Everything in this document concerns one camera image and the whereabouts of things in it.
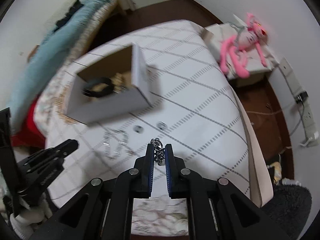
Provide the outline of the black smartwatch with band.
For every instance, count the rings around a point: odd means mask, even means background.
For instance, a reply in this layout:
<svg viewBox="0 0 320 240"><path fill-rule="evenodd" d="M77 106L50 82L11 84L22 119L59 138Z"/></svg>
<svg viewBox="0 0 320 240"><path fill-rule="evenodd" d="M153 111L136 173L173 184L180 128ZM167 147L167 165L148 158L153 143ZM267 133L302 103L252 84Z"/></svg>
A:
<svg viewBox="0 0 320 240"><path fill-rule="evenodd" d="M82 94L91 98L102 98L112 94L114 83L108 77L89 80L82 88Z"/></svg>

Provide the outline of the red bed sheet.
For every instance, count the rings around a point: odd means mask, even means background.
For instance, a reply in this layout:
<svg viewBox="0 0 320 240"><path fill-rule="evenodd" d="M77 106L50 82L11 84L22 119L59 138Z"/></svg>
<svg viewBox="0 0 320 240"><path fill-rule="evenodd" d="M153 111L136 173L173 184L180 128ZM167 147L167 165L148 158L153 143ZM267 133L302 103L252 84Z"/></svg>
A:
<svg viewBox="0 0 320 240"><path fill-rule="evenodd" d="M38 99L37 97L29 107L20 131L11 136L13 147L23 146L44 149L46 138L39 131L34 121L34 112Z"/></svg>

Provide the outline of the teal blanket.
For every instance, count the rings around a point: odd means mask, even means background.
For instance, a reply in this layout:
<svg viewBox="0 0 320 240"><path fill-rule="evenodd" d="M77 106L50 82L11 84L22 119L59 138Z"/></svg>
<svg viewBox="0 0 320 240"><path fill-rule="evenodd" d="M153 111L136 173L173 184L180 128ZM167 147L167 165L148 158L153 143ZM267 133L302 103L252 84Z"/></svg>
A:
<svg viewBox="0 0 320 240"><path fill-rule="evenodd" d="M12 135L21 129L34 99L63 64L71 48L87 27L89 20L112 0L86 0L63 26L50 32L30 59L22 76L15 83L7 107L10 108Z"/></svg>

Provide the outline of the white cardboard box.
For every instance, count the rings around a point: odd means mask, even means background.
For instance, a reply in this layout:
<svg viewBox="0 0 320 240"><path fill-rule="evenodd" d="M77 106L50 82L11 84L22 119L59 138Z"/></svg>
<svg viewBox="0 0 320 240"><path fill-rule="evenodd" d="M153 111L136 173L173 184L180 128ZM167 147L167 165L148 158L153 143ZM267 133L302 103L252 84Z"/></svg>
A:
<svg viewBox="0 0 320 240"><path fill-rule="evenodd" d="M88 125L151 105L146 61L133 43L76 73L63 110Z"/></svg>

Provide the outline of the dark fluffy rug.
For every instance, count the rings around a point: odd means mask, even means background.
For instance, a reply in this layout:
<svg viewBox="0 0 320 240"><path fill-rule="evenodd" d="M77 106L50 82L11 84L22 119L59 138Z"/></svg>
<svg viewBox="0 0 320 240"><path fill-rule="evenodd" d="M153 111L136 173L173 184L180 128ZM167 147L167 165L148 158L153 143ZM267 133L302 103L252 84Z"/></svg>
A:
<svg viewBox="0 0 320 240"><path fill-rule="evenodd" d="M261 209L290 239L297 239L306 225L311 206L310 191L300 182L284 178L273 186L273 198Z"/></svg>

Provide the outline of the white power strip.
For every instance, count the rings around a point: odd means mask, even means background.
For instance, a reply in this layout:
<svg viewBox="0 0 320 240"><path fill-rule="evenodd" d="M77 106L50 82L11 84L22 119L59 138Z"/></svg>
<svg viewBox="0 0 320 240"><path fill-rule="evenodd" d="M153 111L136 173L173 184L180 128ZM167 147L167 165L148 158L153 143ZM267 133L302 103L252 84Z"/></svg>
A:
<svg viewBox="0 0 320 240"><path fill-rule="evenodd" d="M305 134L304 142L300 143L301 147L311 147L319 144L319 131L316 122L313 118L313 112L309 103L308 92L298 81L291 65L284 57L281 59L278 68L283 75L287 86L293 96L295 106L299 113L299 121L295 125L290 135L293 135L296 130L302 125Z"/></svg>

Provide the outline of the black clothing on bed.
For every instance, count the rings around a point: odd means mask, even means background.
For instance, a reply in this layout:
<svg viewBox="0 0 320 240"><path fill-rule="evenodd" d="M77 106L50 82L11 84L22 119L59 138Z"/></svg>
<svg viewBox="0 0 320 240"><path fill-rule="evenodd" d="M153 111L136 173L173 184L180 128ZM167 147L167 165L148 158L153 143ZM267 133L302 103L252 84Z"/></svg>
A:
<svg viewBox="0 0 320 240"><path fill-rule="evenodd" d="M53 32L56 32L57 30L62 28L72 18L72 16L83 6L84 4L82 4L80 0L76 0L74 4L69 8L69 10L65 13L64 18L56 22L56 28L53 30Z"/></svg>

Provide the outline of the white nightstand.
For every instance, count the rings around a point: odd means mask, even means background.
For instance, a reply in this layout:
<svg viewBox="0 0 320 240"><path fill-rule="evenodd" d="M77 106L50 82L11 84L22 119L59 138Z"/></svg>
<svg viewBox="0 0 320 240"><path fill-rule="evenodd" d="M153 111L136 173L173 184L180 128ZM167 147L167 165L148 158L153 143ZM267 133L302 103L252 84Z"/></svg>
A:
<svg viewBox="0 0 320 240"><path fill-rule="evenodd" d="M220 70L238 86L252 85L271 72L278 61L265 41L264 27L249 15L245 25L215 24L202 32L209 51L220 63Z"/></svg>

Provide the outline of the pink panther plush toy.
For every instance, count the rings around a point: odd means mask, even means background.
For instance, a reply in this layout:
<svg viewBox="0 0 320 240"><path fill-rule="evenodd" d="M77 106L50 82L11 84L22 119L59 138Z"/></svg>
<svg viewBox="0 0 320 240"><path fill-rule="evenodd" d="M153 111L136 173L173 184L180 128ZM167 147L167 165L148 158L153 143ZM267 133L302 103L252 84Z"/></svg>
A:
<svg viewBox="0 0 320 240"><path fill-rule="evenodd" d="M229 73L227 67L227 55L229 55L237 76L243 79L248 78L249 71L246 69L248 64L247 49L252 46L256 48L261 64L266 67L266 59L261 48L261 42L266 40L267 32L265 28L252 13L248 12L246 25L239 27L236 35L222 42L220 48L221 72L225 75Z"/></svg>

